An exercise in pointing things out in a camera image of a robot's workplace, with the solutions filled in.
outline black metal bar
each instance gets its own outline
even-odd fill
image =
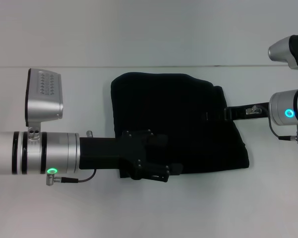
[[[238,107],[227,107],[226,108],[226,118],[227,120],[245,120],[245,119],[256,119],[256,118],[266,118],[268,115],[262,111],[258,114],[247,114],[246,110],[252,108],[255,105],[261,105],[269,110],[269,103],[257,103]]]
[[[233,121],[268,117],[268,115],[264,111],[253,114],[246,113],[247,109],[251,109],[255,105],[261,105],[265,107],[267,110],[269,110],[269,103],[257,103],[238,107],[227,107],[218,111],[215,110],[211,112],[202,113],[202,122]]]
[[[81,170],[119,169],[123,145],[114,138],[80,138]]]

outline folded cloth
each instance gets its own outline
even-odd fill
[[[147,150],[148,161],[181,163],[183,174],[249,167],[234,122],[204,119],[227,107],[221,87],[186,74],[131,72],[112,82],[111,98],[116,137],[146,129],[168,135],[166,148]]]

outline black ring band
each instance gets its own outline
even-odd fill
[[[298,120],[298,90],[296,91],[294,96],[294,113]]]
[[[22,140],[22,160],[21,160],[21,171],[23,175],[27,174],[28,169],[28,133],[23,133]]]
[[[13,134],[12,141],[12,174],[17,174],[17,157],[18,157],[18,140],[19,140],[19,132],[15,131]]]
[[[24,117],[25,117],[25,125],[26,126],[29,126],[29,122],[28,122],[28,101],[29,101],[30,77],[31,77],[31,69],[29,69],[29,71],[28,71],[28,81],[26,83],[26,91],[25,91]]]
[[[42,153],[41,153],[41,174],[45,174],[46,170],[46,147],[48,141],[48,134],[46,132],[42,132]]]

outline black fabric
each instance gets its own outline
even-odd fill
[[[111,97],[116,137],[124,130],[144,129],[168,135],[168,146],[149,150],[147,160],[182,163],[183,174],[249,167],[234,122],[202,121],[205,112],[226,107],[221,87],[186,74],[132,72],[112,82]]]

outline blue led ring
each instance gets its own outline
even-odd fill
[[[285,116],[287,116],[288,118],[293,118],[295,116],[295,113],[293,112],[293,110],[287,109],[285,111]]]

